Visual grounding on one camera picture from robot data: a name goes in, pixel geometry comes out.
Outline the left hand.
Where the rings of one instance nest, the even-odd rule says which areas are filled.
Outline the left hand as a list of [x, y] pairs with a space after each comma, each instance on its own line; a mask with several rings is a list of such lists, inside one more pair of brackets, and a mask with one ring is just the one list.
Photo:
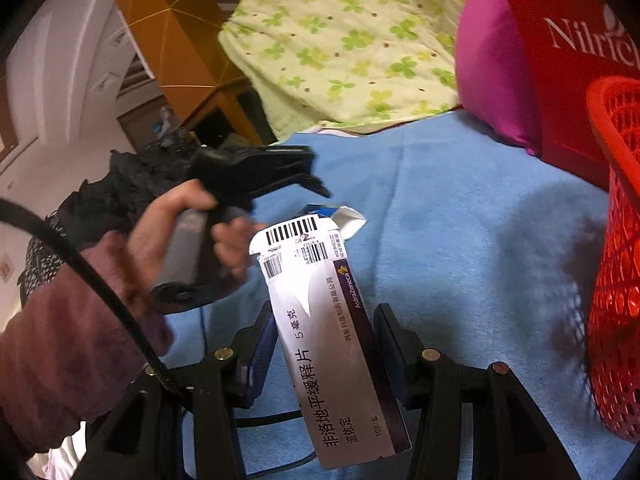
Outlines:
[[[209, 211], [217, 205], [216, 198], [203, 188], [199, 180], [189, 180], [157, 197], [145, 209], [128, 237], [127, 250], [134, 273], [147, 292], [160, 275], [178, 215], [187, 209]], [[220, 265], [229, 270], [227, 283], [218, 289], [217, 299], [232, 294], [244, 284], [252, 264], [248, 252], [250, 241], [266, 226], [265, 223], [238, 217], [209, 229], [212, 252]]]

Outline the maroon sleeve left forearm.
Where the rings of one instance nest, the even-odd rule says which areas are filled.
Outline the maroon sleeve left forearm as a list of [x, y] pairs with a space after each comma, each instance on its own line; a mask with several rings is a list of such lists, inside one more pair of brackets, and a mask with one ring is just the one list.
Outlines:
[[[165, 354], [172, 333], [142, 278], [160, 263], [168, 235], [139, 226], [109, 232], [83, 255]], [[1, 442], [28, 460], [56, 448], [117, 404], [145, 358], [122, 323], [67, 264], [38, 287], [1, 335]]]

